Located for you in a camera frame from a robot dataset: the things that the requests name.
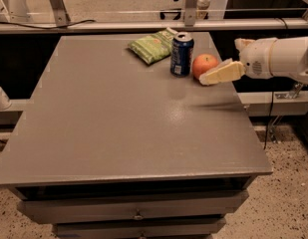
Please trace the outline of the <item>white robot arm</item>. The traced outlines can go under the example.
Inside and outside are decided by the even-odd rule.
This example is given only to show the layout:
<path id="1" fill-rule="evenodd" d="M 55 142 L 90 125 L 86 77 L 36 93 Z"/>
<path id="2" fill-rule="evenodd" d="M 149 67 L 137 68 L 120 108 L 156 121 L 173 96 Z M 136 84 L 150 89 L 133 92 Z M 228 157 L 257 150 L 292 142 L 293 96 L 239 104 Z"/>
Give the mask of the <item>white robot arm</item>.
<path id="1" fill-rule="evenodd" d="M 285 77 L 308 85 L 308 37 L 235 39 L 239 60 L 227 59 L 201 74 L 202 85 Z"/>

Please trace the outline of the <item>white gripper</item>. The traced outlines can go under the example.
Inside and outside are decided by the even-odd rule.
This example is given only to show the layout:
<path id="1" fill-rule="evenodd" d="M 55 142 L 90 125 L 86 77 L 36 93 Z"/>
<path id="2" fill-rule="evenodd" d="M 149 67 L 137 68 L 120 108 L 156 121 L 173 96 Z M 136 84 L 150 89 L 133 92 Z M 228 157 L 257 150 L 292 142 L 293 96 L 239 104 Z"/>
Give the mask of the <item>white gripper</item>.
<path id="1" fill-rule="evenodd" d="M 277 41 L 276 38 L 234 40 L 235 48 L 239 51 L 239 61 L 227 59 L 199 77 L 204 86 L 240 80 L 246 75 L 252 79 L 270 79 L 270 55 Z"/>

